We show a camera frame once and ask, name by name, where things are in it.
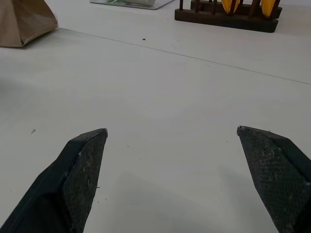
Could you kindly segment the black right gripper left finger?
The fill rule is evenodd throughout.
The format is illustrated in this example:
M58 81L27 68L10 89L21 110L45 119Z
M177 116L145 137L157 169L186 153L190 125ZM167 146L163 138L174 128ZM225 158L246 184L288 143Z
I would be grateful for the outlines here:
M2 233L82 233L98 188L107 129L71 139L2 225Z

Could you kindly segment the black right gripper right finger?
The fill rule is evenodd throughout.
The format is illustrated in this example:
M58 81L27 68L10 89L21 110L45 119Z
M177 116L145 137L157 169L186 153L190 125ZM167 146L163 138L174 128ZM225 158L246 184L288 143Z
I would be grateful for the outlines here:
M252 180L280 233L311 231L311 161L288 138L239 126Z

